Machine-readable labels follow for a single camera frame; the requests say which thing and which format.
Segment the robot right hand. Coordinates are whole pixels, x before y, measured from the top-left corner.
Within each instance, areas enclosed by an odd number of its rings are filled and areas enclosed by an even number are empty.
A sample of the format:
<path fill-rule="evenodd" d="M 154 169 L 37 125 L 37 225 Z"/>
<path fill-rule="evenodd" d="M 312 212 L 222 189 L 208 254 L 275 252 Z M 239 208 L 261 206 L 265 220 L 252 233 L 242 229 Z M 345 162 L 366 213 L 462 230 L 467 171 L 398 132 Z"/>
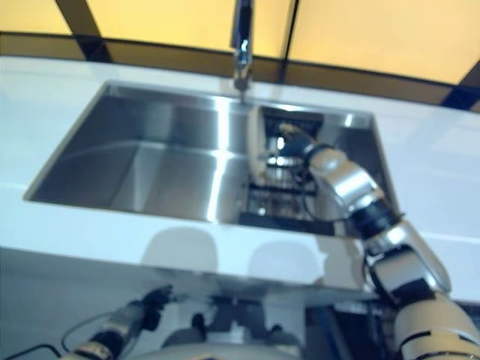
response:
<path fill-rule="evenodd" d="M 283 122 L 279 125 L 279 130 L 284 139 L 284 146 L 279 151 L 280 156 L 307 158 L 318 145 L 310 134 L 293 124 Z"/>

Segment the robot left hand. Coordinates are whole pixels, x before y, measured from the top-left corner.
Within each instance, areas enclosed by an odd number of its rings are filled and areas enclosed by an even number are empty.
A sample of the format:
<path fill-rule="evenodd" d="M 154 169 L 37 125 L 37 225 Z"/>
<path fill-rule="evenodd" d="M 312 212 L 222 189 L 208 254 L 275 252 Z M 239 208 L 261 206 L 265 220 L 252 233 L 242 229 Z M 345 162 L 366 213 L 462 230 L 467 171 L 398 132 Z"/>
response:
<path fill-rule="evenodd" d="M 169 284 L 148 292 L 142 298 L 142 303 L 148 308 L 162 311 L 169 304 L 183 302 L 187 299 L 188 295 L 174 292 L 173 285 Z"/>

